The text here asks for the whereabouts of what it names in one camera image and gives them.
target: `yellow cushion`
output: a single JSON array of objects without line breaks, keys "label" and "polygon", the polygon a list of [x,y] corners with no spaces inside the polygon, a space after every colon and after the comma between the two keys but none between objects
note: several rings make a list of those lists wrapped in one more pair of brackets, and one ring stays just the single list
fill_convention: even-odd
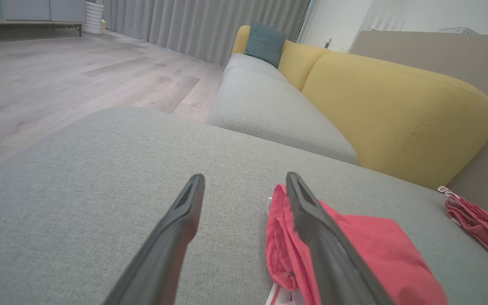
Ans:
[{"label": "yellow cushion", "polygon": [[330,52],[302,89],[365,168],[435,189],[488,139],[488,97],[459,79]]},{"label": "yellow cushion", "polygon": [[282,51],[278,70],[291,85],[301,91],[314,64],[321,56],[331,51],[290,41],[286,41],[283,46],[285,49]]}]

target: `white trash can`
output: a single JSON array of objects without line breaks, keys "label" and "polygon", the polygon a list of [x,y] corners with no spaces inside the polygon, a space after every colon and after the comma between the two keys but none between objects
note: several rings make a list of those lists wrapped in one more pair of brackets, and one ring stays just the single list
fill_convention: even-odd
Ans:
[{"label": "white trash can", "polygon": [[82,31],[84,33],[91,33],[93,35],[101,35],[101,20],[103,19],[103,4],[93,2],[86,2],[86,23],[83,25]]}]

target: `red cloth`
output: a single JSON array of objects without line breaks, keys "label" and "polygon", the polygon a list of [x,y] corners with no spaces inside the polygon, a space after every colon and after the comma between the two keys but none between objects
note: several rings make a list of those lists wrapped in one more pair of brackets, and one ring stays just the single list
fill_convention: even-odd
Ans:
[{"label": "red cloth", "polygon": [[[446,295],[412,241],[391,219],[341,215],[321,202],[396,304],[447,304]],[[293,230],[284,185],[272,196],[267,225],[267,266],[273,281],[300,289],[306,304],[320,304],[310,249]]]},{"label": "red cloth", "polygon": [[445,189],[449,193],[449,199],[446,200],[446,215],[457,220],[460,226],[488,251],[488,212],[448,188]]}]

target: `sofa armrest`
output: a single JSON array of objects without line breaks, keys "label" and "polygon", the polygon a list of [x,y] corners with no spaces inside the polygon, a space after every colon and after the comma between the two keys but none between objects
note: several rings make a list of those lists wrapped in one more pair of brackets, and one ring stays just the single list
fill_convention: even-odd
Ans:
[{"label": "sofa armrest", "polygon": [[248,44],[248,37],[250,37],[250,26],[243,25],[236,32],[235,42],[233,43],[232,54],[240,53],[244,54],[246,52],[246,45]]}]

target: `teal throw pillow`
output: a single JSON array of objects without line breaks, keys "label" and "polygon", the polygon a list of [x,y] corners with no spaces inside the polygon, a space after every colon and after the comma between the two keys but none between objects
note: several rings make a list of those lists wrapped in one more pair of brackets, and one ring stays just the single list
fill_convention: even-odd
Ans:
[{"label": "teal throw pillow", "polygon": [[263,23],[252,21],[250,38],[244,54],[262,59],[274,67],[278,67],[281,48],[287,34]]}]

